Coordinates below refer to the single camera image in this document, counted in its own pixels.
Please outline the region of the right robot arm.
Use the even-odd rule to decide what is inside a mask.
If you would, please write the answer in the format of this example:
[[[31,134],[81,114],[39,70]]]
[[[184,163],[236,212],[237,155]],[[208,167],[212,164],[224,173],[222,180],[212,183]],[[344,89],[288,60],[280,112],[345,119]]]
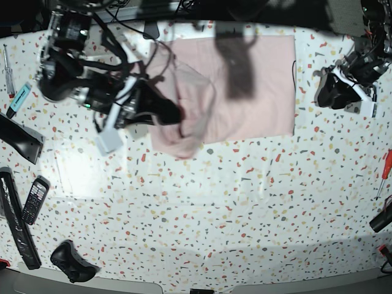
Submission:
[[[94,114],[105,115],[96,130],[123,129],[131,124],[167,126],[181,122],[180,108],[152,86],[148,68],[164,43],[142,31],[155,45],[148,61],[130,61],[125,45],[98,15],[112,1],[61,1],[52,12],[47,41],[39,55],[38,88],[50,102],[77,100]],[[100,44],[119,59],[117,64],[91,61],[85,53],[91,24],[101,28]]]

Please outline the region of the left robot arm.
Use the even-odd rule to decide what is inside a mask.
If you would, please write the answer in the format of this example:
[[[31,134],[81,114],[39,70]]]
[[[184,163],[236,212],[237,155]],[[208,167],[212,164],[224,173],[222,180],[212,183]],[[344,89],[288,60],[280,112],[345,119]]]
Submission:
[[[391,65],[391,1],[361,1],[365,35],[354,38],[349,54],[315,75],[318,107],[375,117],[377,80]]]

